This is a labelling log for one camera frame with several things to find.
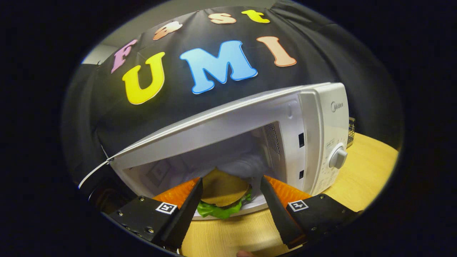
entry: blue letter m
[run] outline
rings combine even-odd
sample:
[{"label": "blue letter m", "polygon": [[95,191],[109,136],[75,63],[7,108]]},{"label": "blue letter m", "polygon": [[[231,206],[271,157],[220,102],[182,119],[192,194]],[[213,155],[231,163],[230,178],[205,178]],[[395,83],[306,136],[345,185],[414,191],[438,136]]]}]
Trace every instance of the blue letter m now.
[{"label": "blue letter m", "polygon": [[205,71],[222,84],[227,82],[227,69],[229,65],[232,67],[230,77],[233,80],[244,80],[256,76],[257,70],[252,68],[246,59],[243,50],[241,50],[242,44],[238,40],[222,43],[219,48],[218,57],[214,57],[201,48],[195,48],[182,53],[179,58],[187,61],[195,81],[192,92],[194,94],[201,94],[214,87],[214,82],[208,80]]}]

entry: microwave control knob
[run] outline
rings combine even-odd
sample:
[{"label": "microwave control knob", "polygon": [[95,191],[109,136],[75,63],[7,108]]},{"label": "microwave control knob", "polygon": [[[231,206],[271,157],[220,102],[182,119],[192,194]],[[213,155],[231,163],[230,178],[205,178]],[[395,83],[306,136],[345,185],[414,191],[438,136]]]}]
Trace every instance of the microwave control knob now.
[{"label": "microwave control knob", "polygon": [[343,166],[344,162],[346,161],[346,157],[347,157],[347,152],[344,151],[344,149],[342,147],[339,147],[334,152],[332,157],[330,158],[329,167],[330,168],[335,167],[337,169],[340,169]]}]

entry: yellow letter u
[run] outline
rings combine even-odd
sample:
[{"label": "yellow letter u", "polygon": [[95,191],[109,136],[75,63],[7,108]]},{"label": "yellow letter u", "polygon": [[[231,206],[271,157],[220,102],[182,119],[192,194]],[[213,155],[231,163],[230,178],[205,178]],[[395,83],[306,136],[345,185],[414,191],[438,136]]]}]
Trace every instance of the yellow letter u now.
[{"label": "yellow letter u", "polygon": [[160,52],[146,60],[145,64],[149,64],[151,67],[152,82],[145,89],[140,88],[138,81],[140,65],[131,68],[124,74],[122,81],[125,82],[125,92],[127,93],[129,102],[132,104],[142,104],[153,98],[162,89],[165,81],[164,67],[162,65],[162,57],[164,55],[165,52]]}]

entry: microwave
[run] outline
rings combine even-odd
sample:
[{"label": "microwave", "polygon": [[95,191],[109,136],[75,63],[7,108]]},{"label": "microwave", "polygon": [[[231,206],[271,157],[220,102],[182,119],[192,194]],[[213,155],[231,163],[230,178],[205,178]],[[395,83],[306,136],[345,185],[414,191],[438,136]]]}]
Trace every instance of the microwave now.
[{"label": "microwave", "polygon": [[[109,164],[135,194],[152,198],[217,167],[252,186],[237,216],[268,207],[264,174],[313,196],[330,187],[346,160],[348,122],[342,83],[265,91],[164,127],[96,169]],[[215,218],[196,211],[193,219]]]}]

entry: white wall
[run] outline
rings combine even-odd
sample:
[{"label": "white wall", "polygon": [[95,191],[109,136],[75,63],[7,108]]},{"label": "white wall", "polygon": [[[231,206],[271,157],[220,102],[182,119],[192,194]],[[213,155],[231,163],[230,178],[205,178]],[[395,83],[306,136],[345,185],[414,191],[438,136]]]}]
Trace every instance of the white wall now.
[{"label": "white wall", "polygon": [[118,47],[98,45],[83,60],[83,64],[102,64],[110,55],[118,50]]}]

